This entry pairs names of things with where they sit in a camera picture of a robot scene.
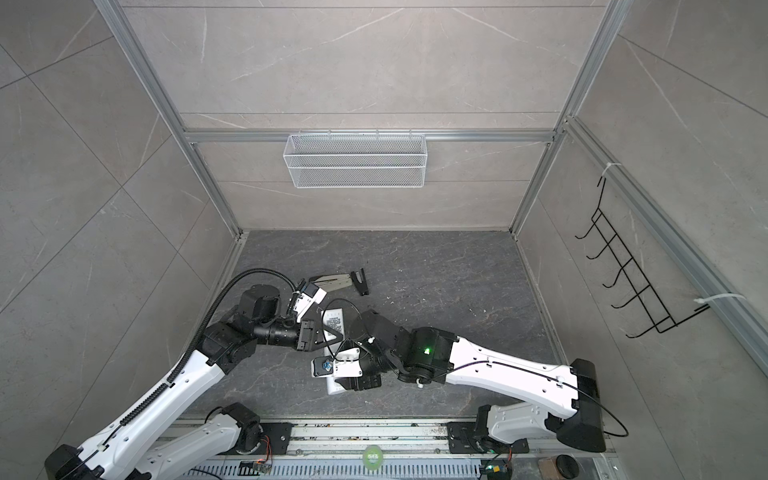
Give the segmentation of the white remote control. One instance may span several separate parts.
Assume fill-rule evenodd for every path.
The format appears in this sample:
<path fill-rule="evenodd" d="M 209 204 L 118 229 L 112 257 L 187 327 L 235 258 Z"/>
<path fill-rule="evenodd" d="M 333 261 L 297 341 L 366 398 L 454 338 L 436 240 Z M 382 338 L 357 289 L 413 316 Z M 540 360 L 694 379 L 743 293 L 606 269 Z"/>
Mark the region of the white remote control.
<path fill-rule="evenodd" d="M 342 330 L 343 333 L 344 333 L 345 323 L 344 323 L 344 313 L 343 313 L 343 310 L 341 308 L 327 309 L 324 312 L 324 314 L 323 314 L 323 319 L 325 319 L 325 320 L 330 320 L 333 317 L 337 318 L 337 320 L 339 322 L 339 329 Z M 334 343 L 334 344 L 332 344 L 330 346 L 327 346 L 325 348 L 325 350 L 324 350 L 324 353 L 327 356 L 329 356 L 329 355 L 334 355 L 335 353 L 337 353 L 339 351 L 348 350 L 348 349 L 352 349 L 352 348 L 359 348 L 359 347 L 356 346 L 354 343 L 340 341 L 340 342 L 336 342 L 336 343 Z M 326 380 L 326 390 L 327 390 L 327 394 L 328 395 L 331 395 L 331 396 L 339 395 L 339 394 L 345 392 L 345 390 L 338 383 L 339 379 L 334 379 L 333 377 L 325 377 L 325 380 Z"/>

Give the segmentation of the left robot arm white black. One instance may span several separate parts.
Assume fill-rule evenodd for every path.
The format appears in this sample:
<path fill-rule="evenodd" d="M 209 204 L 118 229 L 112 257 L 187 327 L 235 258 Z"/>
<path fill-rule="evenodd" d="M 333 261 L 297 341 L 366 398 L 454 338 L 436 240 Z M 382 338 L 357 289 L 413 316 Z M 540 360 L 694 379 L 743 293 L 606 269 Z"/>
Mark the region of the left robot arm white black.
<path fill-rule="evenodd" d="M 232 451 L 270 454 L 258 414 L 241 403 L 214 409 L 193 431 L 168 443 L 161 435 L 203 393 L 259 345 L 296 351 L 326 347 L 320 306 L 327 293 L 309 283 L 280 315 L 279 291 L 255 285 L 227 318 L 206 322 L 182 358 L 127 412 L 80 446 L 61 445 L 45 460 L 50 479 L 175 479 L 201 462 Z"/>

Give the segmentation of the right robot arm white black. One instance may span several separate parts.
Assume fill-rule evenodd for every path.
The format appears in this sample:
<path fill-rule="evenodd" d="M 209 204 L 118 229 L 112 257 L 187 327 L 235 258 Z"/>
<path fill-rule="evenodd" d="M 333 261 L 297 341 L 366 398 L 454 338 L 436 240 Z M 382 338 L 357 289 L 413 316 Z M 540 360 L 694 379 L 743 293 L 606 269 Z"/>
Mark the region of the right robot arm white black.
<path fill-rule="evenodd" d="M 606 450 L 595 365 L 536 363 L 477 345 L 449 331 L 409 331 L 373 310 L 364 312 L 321 372 L 346 390 L 380 385 L 384 373 L 419 387 L 432 383 L 480 388 L 516 399 L 479 409 L 471 437 L 477 443 L 512 444 L 542 435 L 585 452 Z"/>

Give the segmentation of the grey black stapler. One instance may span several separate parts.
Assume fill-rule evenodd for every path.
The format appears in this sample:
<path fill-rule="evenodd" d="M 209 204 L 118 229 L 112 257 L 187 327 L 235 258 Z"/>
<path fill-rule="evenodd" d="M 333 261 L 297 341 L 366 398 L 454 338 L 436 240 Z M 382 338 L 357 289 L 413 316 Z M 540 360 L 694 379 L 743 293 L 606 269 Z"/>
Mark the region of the grey black stapler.
<path fill-rule="evenodd" d="M 370 294 L 365 269 L 361 268 L 350 273 L 336 273 L 310 277 L 309 283 L 317 285 L 326 292 L 338 291 L 348 287 L 354 287 L 360 296 Z"/>

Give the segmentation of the green round sticker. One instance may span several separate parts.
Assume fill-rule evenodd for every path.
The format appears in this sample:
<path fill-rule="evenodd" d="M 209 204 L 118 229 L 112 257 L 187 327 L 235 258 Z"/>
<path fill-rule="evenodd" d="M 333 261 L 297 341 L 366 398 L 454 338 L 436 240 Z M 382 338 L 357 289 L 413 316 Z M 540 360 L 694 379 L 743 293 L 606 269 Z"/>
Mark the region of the green round sticker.
<path fill-rule="evenodd" d="M 377 471 L 384 463 L 383 450 L 377 445 L 369 445 L 362 455 L 363 466 L 369 471 Z"/>

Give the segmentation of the black round cap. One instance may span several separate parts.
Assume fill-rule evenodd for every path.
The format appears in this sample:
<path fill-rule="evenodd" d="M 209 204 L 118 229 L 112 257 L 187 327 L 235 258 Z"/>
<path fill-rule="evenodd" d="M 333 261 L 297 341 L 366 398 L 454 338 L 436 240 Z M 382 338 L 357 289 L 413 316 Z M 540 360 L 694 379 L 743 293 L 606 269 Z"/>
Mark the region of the black round cap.
<path fill-rule="evenodd" d="M 579 462 L 570 455 L 561 454 L 555 457 L 555 468 L 562 479 L 573 480 L 581 473 Z"/>

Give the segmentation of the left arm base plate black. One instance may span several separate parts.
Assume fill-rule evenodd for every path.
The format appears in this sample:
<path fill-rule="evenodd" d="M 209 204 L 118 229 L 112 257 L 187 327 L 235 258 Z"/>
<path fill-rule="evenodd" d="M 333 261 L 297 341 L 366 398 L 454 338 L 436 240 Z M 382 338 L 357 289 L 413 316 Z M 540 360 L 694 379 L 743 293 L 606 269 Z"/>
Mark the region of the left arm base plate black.
<path fill-rule="evenodd" d="M 254 424 L 244 427 L 233 450 L 239 455 L 285 455 L 293 424 L 288 422 Z"/>

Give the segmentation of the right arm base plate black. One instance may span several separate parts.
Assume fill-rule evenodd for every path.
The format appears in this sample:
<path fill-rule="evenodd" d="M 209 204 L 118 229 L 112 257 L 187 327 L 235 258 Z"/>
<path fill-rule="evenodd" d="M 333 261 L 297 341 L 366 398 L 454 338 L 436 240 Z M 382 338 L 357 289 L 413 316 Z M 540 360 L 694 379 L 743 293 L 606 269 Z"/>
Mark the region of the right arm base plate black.
<path fill-rule="evenodd" d="M 448 422 L 446 424 L 451 454 L 523 454 L 529 453 L 528 440 L 523 438 L 511 444 L 492 439 L 474 422 Z"/>

